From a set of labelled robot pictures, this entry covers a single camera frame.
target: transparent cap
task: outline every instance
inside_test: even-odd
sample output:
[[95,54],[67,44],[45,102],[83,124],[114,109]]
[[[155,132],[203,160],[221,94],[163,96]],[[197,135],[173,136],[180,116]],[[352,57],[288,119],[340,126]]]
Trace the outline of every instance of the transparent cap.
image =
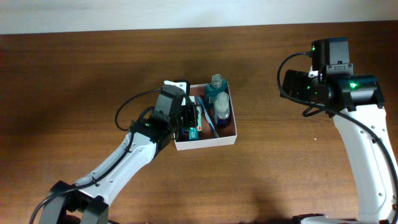
[[211,78],[211,85],[214,88],[219,88],[223,84],[223,77],[220,74],[213,75]]
[[216,101],[214,103],[214,109],[217,112],[229,110],[229,96],[225,92],[221,92],[217,95]]

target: white box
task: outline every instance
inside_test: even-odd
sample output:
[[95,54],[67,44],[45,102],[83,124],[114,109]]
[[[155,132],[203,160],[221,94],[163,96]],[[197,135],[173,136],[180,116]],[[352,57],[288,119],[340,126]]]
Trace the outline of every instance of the white box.
[[[207,84],[191,85],[190,96],[198,96],[198,95],[204,96],[206,86]],[[226,146],[235,143],[236,137],[238,136],[238,132],[236,131],[235,115],[232,106],[232,98],[229,87],[227,88],[226,92],[229,95],[229,108],[231,109],[231,114],[230,114],[231,123],[229,124],[229,126],[224,129],[218,129],[216,127],[216,131],[220,137],[215,138],[203,113],[201,118],[202,133],[199,133],[199,140],[196,141],[181,141],[180,139],[174,140],[175,147],[177,148],[178,151],[186,149],[199,149],[204,147]],[[208,111],[208,113],[209,116],[212,118],[212,110]]]

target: white wall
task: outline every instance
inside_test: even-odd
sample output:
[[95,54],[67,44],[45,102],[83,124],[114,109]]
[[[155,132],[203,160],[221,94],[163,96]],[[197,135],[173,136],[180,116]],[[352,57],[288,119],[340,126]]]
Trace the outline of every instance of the white wall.
[[398,0],[0,0],[0,34],[398,20]]

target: bottle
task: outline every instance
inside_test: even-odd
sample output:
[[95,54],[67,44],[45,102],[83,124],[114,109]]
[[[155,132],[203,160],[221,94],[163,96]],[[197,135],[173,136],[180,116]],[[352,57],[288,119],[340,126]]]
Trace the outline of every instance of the bottle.
[[205,88],[206,107],[213,107],[214,99],[228,87],[228,82],[220,74],[213,75],[211,83]]
[[231,122],[229,117],[229,95],[219,93],[214,102],[214,121],[218,128],[225,128]]

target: brown tabletop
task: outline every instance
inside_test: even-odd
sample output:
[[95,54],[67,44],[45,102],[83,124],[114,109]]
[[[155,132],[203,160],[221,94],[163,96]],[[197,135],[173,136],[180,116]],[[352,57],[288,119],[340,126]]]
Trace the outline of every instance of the brown tabletop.
[[[355,74],[375,74],[398,147],[398,22],[127,30],[0,37],[0,222],[27,223],[58,180],[83,177],[124,138],[114,114],[164,80],[228,79],[233,146],[168,145],[111,205],[120,223],[249,223],[304,213],[356,218],[358,197],[333,121],[279,98],[276,71],[311,41],[349,39]],[[308,57],[285,68],[308,71]],[[143,96],[120,123],[155,105]]]

